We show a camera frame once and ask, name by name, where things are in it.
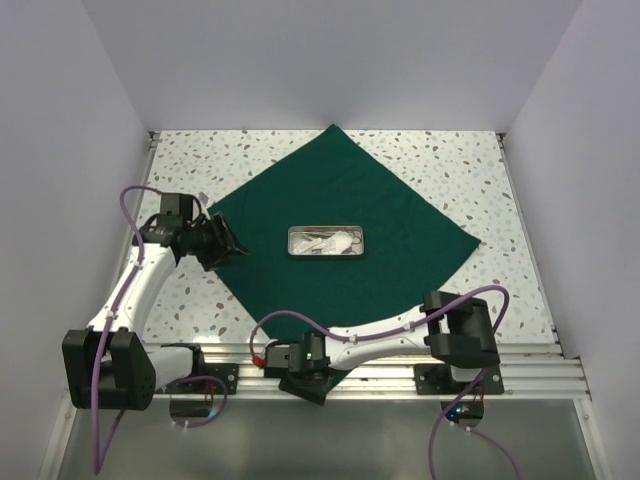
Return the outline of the stainless steel instrument tray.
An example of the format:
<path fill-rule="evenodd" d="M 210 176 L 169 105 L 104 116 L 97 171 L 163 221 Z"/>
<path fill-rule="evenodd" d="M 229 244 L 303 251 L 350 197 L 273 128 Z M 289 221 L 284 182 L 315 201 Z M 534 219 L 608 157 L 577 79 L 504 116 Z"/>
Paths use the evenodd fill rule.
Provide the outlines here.
<path fill-rule="evenodd" d="M 353 225 L 290 227 L 287 251 L 293 257 L 362 256 L 365 252 L 364 231 Z"/>

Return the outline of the green surgical drape cloth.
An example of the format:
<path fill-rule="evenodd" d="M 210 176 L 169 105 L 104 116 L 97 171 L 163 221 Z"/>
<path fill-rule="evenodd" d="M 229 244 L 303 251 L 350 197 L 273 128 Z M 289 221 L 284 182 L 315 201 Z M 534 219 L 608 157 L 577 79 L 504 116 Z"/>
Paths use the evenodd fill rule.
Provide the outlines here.
<path fill-rule="evenodd" d="M 218 272 L 276 340 L 296 341 L 311 322 L 351 327 L 416 306 L 440 289 L 479 240 L 426 202 L 332 126 L 214 205 L 246 247 Z M 357 226 L 362 255 L 299 258 L 288 231 Z"/>

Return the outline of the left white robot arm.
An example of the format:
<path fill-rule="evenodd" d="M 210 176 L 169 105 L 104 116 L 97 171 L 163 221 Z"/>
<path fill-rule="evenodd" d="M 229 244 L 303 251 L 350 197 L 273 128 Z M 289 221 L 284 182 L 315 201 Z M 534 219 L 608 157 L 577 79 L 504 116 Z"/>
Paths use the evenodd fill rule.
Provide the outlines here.
<path fill-rule="evenodd" d="M 193 257 L 206 272 L 245 255 L 225 216 L 205 211 L 191 194 L 165 193 L 142 225 L 134 220 L 129 258 L 100 312 L 62 341 L 69 393 L 78 409 L 146 409 L 154 393 L 177 384 L 201 390 L 208 379 L 194 343 L 144 345 L 141 335 L 157 296 L 180 261 Z"/>

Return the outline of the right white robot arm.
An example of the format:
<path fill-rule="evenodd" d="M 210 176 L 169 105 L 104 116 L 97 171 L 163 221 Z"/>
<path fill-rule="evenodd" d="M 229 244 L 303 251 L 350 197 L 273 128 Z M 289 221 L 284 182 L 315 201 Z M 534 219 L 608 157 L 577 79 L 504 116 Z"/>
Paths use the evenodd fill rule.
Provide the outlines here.
<path fill-rule="evenodd" d="M 486 291 L 431 292 L 404 313 L 348 327 L 322 327 L 291 311 L 311 330 L 297 341 L 270 342 L 253 363 L 266 378 L 277 379 L 281 391 L 317 405 L 360 365 L 401 355 L 430 355 L 445 365 L 451 389 L 468 392 L 480 382 L 481 371 L 500 364 L 495 333 L 506 310 L 492 320 L 487 302 L 475 296 Z"/>

